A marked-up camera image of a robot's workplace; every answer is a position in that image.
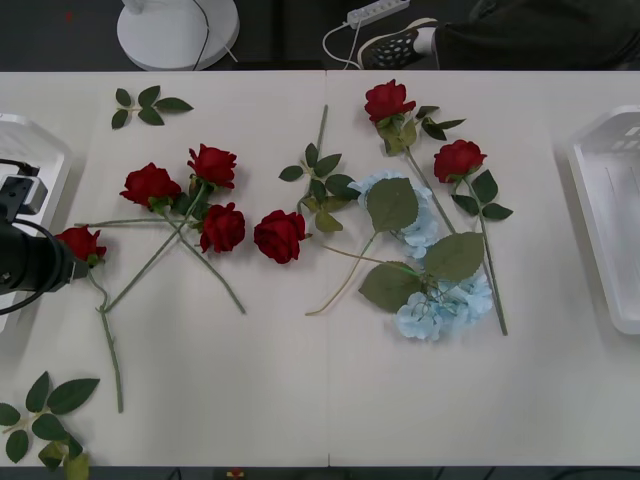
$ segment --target white plastic basket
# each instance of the white plastic basket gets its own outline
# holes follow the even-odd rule
[[[611,320],[640,334],[640,106],[603,115],[568,153]]]
[[[37,215],[18,215],[18,217],[49,228],[69,173],[71,165],[69,148],[64,142],[29,119],[20,115],[0,113],[0,158],[27,162],[29,165],[40,168],[38,177],[48,190],[44,204]],[[16,167],[0,165],[0,177],[16,173]],[[16,227],[29,235],[37,233],[22,225],[16,225]],[[11,306],[26,296],[27,294],[23,292],[2,295],[0,308]],[[9,322],[16,321],[19,316],[20,311],[0,316],[0,332]]]

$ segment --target white power strip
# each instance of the white power strip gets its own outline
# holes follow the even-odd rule
[[[361,27],[369,25],[392,13],[404,10],[409,6],[409,3],[411,0],[379,0],[366,7],[351,10],[347,14],[347,23],[355,30],[358,28],[358,24]]]

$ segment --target flower stem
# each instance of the flower stem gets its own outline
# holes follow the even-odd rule
[[[498,281],[496,280],[496,272],[493,268],[493,260],[491,259],[491,248],[489,248],[489,237],[487,236],[487,226],[484,222],[484,215],[482,214],[482,205],[480,204],[480,200],[476,195],[476,192],[471,188],[471,184],[469,183],[469,179],[464,177],[464,183],[469,187],[469,193],[475,200],[478,205],[478,217],[480,217],[480,226],[482,227],[482,236],[484,237],[484,245],[487,250],[487,260],[489,261],[489,270],[491,271],[491,283],[493,285],[493,291],[495,293],[496,300],[496,312],[498,313],[498,321],[500,322],[500,330],[502,330],[502,335],[507,336],[509,333],[507,332],[507,323],[504,318],[504,310],[502,309],[502,301],[500,300],[500,291],[498,290]]]
[[[233,292],[233,290],[231,289],[231,286],[227,283],[224,277],[220,275],[218,271],[215,268],[213,268],[213,265],[207,262],[207,260],[202,255],[200,255],[200,253],[195,248],[193,248],[193,246],[189,242],[187,242],[187,240],[182,236],[182,232],[179,231],[178,225],[176,225],[169,217],[167,217],[166,214],[163,214],[163,216],[166,219],[166,221],[169,224],[171,224],[174,230],[176,232],[179,232],[178,235],[180,236],[180,241],[189,249],[191,253],[193,253],[196,256],[198,260],[200,260],[200,262],[202,262],[202,264],[205,267],[209,269],[211,273],[213,273],[216,276],[218,280],[220,280],[222,285],[224,285],[224,288],[227,289],[227,292],[231,296],[231,299],[235,302],[236,306],[238,307],[238,310],[240,310],[240,312],[243,315],[246,315],[247,311],[244,309],[244,307],[242,306],[242,303],[240,303],[240,300],[238,300],[238,297],[236,297],[236,294]]]
[[[193,203],[189,206],[189,209],[187,210],[187,213],[185,214],[184,219],[182,219],[182,221],[180,222],[180,225],[178,225],[177,230],[175,230],[169,236],[169,238],[167,238],[167,240],[160,246],[160,248],[156,251],[156,253],[153,254],[153,256],[149,259],[149,261],[144,264],[144,266],[136,274],[136,276],[133,277],[133,279],[129,282],[129,284],[126,287],[124,287],[122,292],[120,292],[120,294],[115,298],[115,300],[113,300],[109,306],[107,306],[107,307],[105,307],[103,309],[105,313],[110,312],[113,309],[113,307],[115,307],[120,302],[120,300],[122,300],[122,298],[127,294],[127,292],[133,288],[133,286],[136,284],[136,282],[138,280],[140,280],[142,275],[144,275],[144,273],[151,266],[151,264],[156,260],[156,258],[158,258],[160,256],[160,254],[167,247],[167,245],[169,245],[171,240],[173,240],[176,237],[176,235],[178,235],[180,233],[180,230],[187,223],[187,220],[191,216],[191,213],[196,208],[196,205],[198,204],[198,202],[200,201],[200,199],[202,198],[202,196],[204,195],[206,190],[207,190],[206,185],[202,185],[200,187],[200,190],[198,191],[198,195],[196,195],[196,198],[193,200]]]
[[[109,320],[107,319],[107,312],[105,311],[105,307],[107,306],[107,302],[109,301],[109,295],[107,291],[102,288],[98,282],[96,282],[95,278],[93,278],[93,274],[91,270],[89,270],[89,281],[96,287],[104,300],[102,301],[102,305],[99,308],[96,308],[98,313],[100,313],[100,318],[102,319],[102,328],[104,329],[104,334],[107,337],[107,345],[109,346],[109,352],[111,353],[111,363],[113,364],[113,371],[115,373],[116,380],[116,397],[118,401],[118,413],[122,413],[124,411],[124,403],[122,400],[122,379],[120,378],[120,365],[118,363],[118,356],[116,355],[115,349],[115,340],[111,335],[111,330],[109,329]]]
[[[411,165],[413,165],[413,168],[418,173],[418,176],[420,177],[420,180],[422,180],[422,183],[424,184],[424,186],[427,187],[429,190],[431,190],[433,203],[436,204],[436,208],[438,209],[438,212],[440,212],[440,216],[444,220],[444,223],[447,224],[447,228],[451,233],[456,233],[456,229],[454,228],[453,223],[451,223],[451,220],[449,220],[449,217],[444,211],[444,208],[442,208],[442,205],[440,204],[440,201],[436,196],[436,192],[433,190],[433,188],[431,188],[431,185],[429,185],[429,181],[427,180],[427,177],[424,176],[424,173],[422,173],[422,170],[420,170],[420,167],[418,166],[416,160],[413,158],[413,155],[411,154],[411,150],[409,149],[409,147],[405,147],[405,152],[407,153],[407,158],[409,159],[409,162],[411,162]]]
[[[344,282],[342,283],[342,285],[340,285],[340,288],[336,291],[336,293],[333,294],[333,296],[327,301],[327,303],[325,303],[322,308],[318,309],[318,310],[314,310],[313,312],[308,312],[305,313],[305,315],[307,316],[311,316],[311,315],[316,315],[318,313],[321,313],[325,308],[327,308],[329,305],[331,305],[331,303],[336,299],[336,297],[338,295],[340,295],[340,292],[342,292],[342,290],[344,289],[344,287],[347,286],[347,284],[349,283],[349,280],[351,280],[351,277],[353,277],[353,274],[356,271],[356,268],[358,267],[358,264],[360,263],[360,260],[362,260],[362,256],[367,253],[367,250],[369,249],[369,247],[371,246],[371,244],[373,243],[373,240],[376,238],[376,235],[378,235],[378,232],[374,233],[373,236],[369,239],[369,241],[367,242],[367,244],[364,246],[364,248],[362,249],[362,253],[360,253],[359,256],[357,256],[356,258],[358,260],[356,260],[356,263],[354,263],[353,268],[351,269],[351,272],[349,272],[349,275],[347,276],[347,278],[344,280]]]

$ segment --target artificial flower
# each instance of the artificial flower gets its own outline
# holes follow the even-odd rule
[[[369,120],[378,123],[392,115],[404,114],[416,108],[416,102],[405,103],[407,89],[404,85],[396,85],[395,80],[378,85],[366,93],[367,104],[364,109]]]
[[[435,155],[433,173],[442,183],[454,183],[482,166],[486,155],[473,142],[456,140],[440,149]]]
[[[171,180],[167,171],[156,167],[153,162],[142,170],[136,170],[127,175],[124,188],[126,190],[120,192],[120,195],[147,208],[151,207],[150,198],[173,200],[182,191],[180,185]]]
[[[256,225],[253,241],[262,253],[280,264],[298,259],[300,241],[305,239],[304,217],[276,210]]]
[[[56,238],[69,247],[77,258],[88,262],[89,266],[93,267],[107,253],[107,247],[97,245],[99,236],[100,230],[91,235],[89,227],[85,225],[84,227],[67,228],[61,234],[56,235]]]
[[[235,208],[235,203],[229,203],[226,207],[212,205],[209,208],[200,237],[203,253],[211,245],[216,253],[230,252],[244,240],[244,215]]]
[[[194,161],[187,162],[187,165],[193,168],[198,177],[218,187],[234,187],[231,180],[235,177],[233,169],[237,157],[233,153],[201,143],[198,155],[192,148],[189,149],[189,154]]]

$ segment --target white table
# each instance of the white table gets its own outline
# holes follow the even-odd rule
[[[325,102],[323,152],[342,152],[345,173],[411,172],[403,160],[383,157],[362,110],[365,91],[391,78],[419,105],[440,105],[440,118],[468,119],[451,139],[481,146],[501,203],[515,210],[490,230],[509,337],[490,315],[436,345],[403,339],[391,316],[357,293],[367,265],[324,315],[305,317],[349,262],[305,245],[299,262],[278,267],[252,248],[248,229],[238,252],[216,260],[246,317],[178,246],[114,311],[123,415],[115,412],[92,310],[98,296],[86,282],[47,296],[10,341],[0,338],[0,400],[22,401],[45,369],[58,383],[99,376],[96,395],[68,425],[101,465],[637,464],[640,342],[618,334],[607,317],[575,187],[553,145],[632,103],[640,75],[3,74],[0,111],[33,118],[79,154],[54,230],[139,216],[117,196],[123,175],[153,160],[184,185],[186,148],[200,142],[238,154],[244,188],[228,199],[252,226],[273,209],[292,209],[303,185],[283,184],[277,174],[315,141]],[[115,88],[152,84],[196,109],[165,127],[135,121],[112,132]],[[423,138],[414,148],[428,174],[440,145]],[[436,192],[456,225],[466,225],[445,189]],[[347,233],[330,243],[355,251],[369,228],[366,214],[351,207],[340,219]],[[103,231],[112,293],[166,235],[162,228]],[[372,254],[400,258],[387,241]],[[183,287],[176,291],[169,275]],[[212,301],[215,315],[207,313]],[[37,450],[24,463],[37,464]]]

